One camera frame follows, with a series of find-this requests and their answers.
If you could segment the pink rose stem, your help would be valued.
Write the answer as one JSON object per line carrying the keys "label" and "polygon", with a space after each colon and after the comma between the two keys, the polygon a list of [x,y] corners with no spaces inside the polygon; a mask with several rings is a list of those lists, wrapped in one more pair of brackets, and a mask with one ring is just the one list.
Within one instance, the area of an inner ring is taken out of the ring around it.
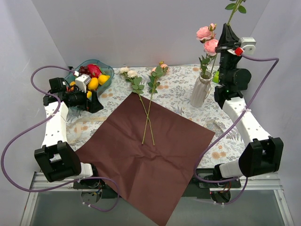
{"label": "pink rose stem", "polygon": [[196,39],[203,44],[205,56],[199,58],[201,77],[210,79],[213,72],[213,67],[216,62],[217,53],[215,48],[218,45],[215,29],[217,24],[211,23],[209,26],[200,27],[196,32]]}

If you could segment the white rose stem tall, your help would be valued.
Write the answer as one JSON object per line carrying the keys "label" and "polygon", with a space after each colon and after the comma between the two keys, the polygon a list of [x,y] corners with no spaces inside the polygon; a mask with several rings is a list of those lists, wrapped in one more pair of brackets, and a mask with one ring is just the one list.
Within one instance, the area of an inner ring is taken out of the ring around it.
{"label": "white rose stem tall", "polygon": [[[223,24],[223,28],[224,28],[224,25],[228,25],[228,26],[230,25],[231,20],[232,20],[234,14],[237,11],[239,11],[242,14],[246,14],[246,8],[244,6],[241,6],[241,4],[243,2],[246,2],[246,0],[231,0],[231,1],[234,1],[235,3],[230,3],[229,5],[227,5],[225,7],[225,10],[230,10],[231,14],[229,16],[228,21]],[[211,71],[210,71],[210,73],[212,74],[212,76],[213,76],[213,69],[214,69],[214,66],[215,66],[216,59],[217,59],[217,55],[214,57],[214,61],[213,61],[213,64],[212,64],[212,67],[211,67]]]}

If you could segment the dark red wrapping paper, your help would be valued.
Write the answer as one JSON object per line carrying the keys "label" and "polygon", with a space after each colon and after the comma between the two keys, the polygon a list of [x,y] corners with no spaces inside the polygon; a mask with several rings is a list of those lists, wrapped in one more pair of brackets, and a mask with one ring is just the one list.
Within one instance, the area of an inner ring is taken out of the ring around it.
{"label": "dark red wrapping paper", "polygon": [[160,226],[191,180],[210,131],[131,93],[76,151],[108,185]]}

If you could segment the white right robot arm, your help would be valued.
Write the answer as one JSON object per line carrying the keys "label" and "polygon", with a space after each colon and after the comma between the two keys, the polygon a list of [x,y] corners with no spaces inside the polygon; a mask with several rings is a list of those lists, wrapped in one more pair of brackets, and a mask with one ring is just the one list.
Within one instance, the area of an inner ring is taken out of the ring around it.
{"label": "white right robot arm", "polygon": [[242,57],[249,59],[249,55],[255,51],[255,45],[254,38],[238,38],[230,25],[223,25],[215,49],[221,56],[218,78],[214,79],[218,83],[214,99],[238,129],[245,150],[237,160],[215,165],[213,183],[218,187],[226,186],[230,178],[249,178],[277,172],[280,167],[283,141],[264,130],[242,94],[242,91],[247,90],[252,76],[249,70],[238,68],[237,64]]}

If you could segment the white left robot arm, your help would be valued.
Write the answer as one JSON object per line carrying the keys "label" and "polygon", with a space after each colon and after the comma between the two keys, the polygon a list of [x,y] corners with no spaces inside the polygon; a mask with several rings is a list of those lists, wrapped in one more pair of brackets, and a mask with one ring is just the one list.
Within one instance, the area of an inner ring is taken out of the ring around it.
{"label": "white left robot arm", "polygon": [[100,177],[96,167],[91,163],[82,163],[67,142],[66,117],[69,107],[96,113],[103,109],[97,92],[88,97],[87,85],[91,81],[86,74],[81,74],[74,84],[64,78],[49,80],[50,91],[43,97],[47,116],[45,137],[40,149],[35,150],[34,157],[49,182],[66,178],[84,179],[89,188],[96,188]]}

